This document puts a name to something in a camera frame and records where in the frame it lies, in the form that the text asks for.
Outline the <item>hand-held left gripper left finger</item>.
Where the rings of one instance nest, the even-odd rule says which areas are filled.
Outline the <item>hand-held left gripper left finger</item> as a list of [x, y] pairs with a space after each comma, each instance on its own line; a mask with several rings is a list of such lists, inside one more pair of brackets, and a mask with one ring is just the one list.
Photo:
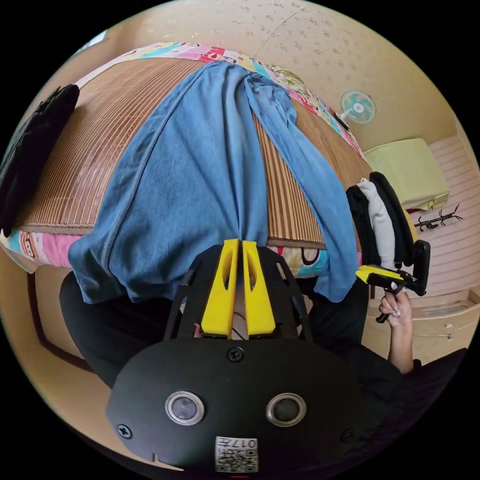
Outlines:
[[238, 239], [225, 240], [201, 320], [205, 336], [230, 336], [237, 288]]

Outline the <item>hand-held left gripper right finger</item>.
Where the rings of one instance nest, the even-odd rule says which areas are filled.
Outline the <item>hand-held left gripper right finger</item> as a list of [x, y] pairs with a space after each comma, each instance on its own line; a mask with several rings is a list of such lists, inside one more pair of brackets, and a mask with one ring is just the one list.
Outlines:
[[245, 324], [248, 336], [269, 336], [276, 329], [259, 250], [254, 241], [242, 242]]

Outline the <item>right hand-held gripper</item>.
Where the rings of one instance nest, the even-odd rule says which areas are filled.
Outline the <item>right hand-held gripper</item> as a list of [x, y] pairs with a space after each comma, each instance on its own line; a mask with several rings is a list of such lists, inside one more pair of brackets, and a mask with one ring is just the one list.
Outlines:
[[392, 294], [401, 288], [418, 294], [418, 280], [403, 270], [393, 271], [381, 266], [361, 265], [356, 276], [365, 284], [382, 288]]

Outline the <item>person's right hand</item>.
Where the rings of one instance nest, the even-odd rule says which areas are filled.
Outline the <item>person's right hand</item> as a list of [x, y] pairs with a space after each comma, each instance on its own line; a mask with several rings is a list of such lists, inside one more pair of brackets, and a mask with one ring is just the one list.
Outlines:
[[393, 291], [385, 290], [380, 301], [379, 312], [386, 316], [392, 328], [412, 328], [413, 315], [412, 305], [407, 290], [399, 288], [393, 283]]

